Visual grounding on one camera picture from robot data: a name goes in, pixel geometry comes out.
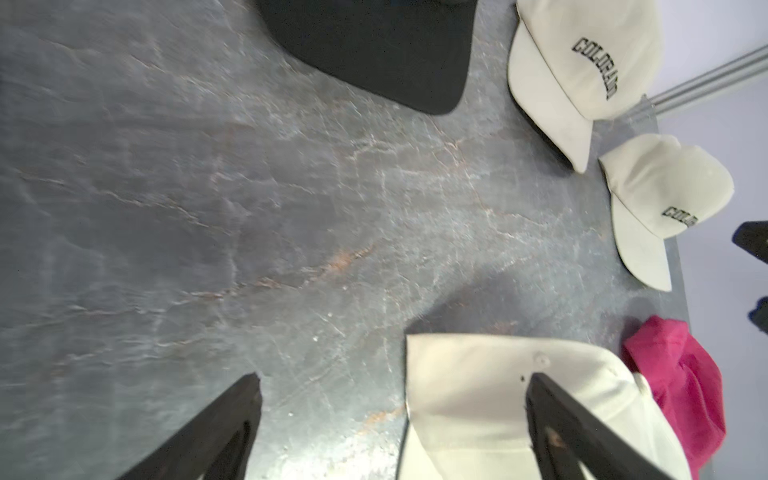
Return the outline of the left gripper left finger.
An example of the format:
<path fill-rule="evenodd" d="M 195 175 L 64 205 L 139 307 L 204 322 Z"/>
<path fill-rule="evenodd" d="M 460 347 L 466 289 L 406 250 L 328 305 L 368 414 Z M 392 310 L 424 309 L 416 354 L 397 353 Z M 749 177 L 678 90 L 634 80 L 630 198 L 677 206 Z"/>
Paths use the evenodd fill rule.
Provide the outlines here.
<path fill-rule="evenodd" d="M 260 379 L 238 379 L 123 479 L 243 480 L 262 413 Z"/>

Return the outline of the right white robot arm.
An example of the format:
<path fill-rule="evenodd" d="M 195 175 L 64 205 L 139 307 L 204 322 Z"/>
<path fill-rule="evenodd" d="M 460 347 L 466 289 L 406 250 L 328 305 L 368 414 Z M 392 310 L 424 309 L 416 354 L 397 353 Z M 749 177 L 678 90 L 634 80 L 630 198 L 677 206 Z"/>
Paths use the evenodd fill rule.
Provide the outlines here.
<path fill-rule="evenodd" d="M 747 318 L 763 334 L 767 334 L 767 221 L 746 221 L 739 225 L 731 242 L 750 258 L 753 280 L 760 285 L 761 296 L 750 307 Z"/>

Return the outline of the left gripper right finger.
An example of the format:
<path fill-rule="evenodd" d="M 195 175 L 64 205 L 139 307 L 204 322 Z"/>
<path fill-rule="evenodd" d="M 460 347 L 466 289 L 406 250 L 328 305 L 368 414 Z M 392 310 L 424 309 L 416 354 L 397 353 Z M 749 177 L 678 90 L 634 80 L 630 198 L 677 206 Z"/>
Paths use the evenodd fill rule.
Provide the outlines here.
<path fill-rule="evenodd" d="M 667 479 L 544 373 L 534 373 L 526 390 L 532 449 L 545 480 Z"/>

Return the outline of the black cap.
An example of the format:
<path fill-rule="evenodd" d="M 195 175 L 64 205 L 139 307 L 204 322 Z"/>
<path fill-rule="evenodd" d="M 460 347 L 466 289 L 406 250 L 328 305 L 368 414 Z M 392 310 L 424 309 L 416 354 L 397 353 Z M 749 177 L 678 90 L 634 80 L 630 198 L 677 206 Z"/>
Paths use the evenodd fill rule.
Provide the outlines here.
<path fill-rule="evenodd" d="M 462 98 L 474 1 L 273 0 L 257 9 L 290 55 L 341 81 L 430 115 Z"/>

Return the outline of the cream Colorado cap back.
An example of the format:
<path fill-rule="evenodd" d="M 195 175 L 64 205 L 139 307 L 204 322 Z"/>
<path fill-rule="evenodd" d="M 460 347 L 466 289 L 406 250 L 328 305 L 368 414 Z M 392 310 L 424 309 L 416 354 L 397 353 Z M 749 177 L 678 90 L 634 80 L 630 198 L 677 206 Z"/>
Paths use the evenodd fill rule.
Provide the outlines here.
<path fill-rule="evenodd" d="M 632 109 L 661 67 L 658 5 L 536 0 L 519 1 L 516 10 L 510 92 L 573 170 L 583 173 L 594 123 Z"/>

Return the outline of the cream colorado cap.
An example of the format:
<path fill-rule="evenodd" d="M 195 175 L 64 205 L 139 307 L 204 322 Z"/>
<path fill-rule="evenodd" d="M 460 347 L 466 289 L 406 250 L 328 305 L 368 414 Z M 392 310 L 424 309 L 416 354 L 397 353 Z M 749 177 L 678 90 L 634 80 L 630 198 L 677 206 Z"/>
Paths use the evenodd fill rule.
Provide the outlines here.
<path fill-rule="evenodd" d="M 667 475 L 691 476 L 648 381 L 607 349 L 562 339 L 424 333 L 407 336 L 406 354 L 401 479 L 539 478 L 525 408 L 538 372 Z"/>
<path fill-rule="evenodd" d="M 536 0 L 519 1 L 516 10 L 510 92 L 573 170 L 583 173 L 594 123 L 632 109 L 661 67 L 658 5 Z"/>

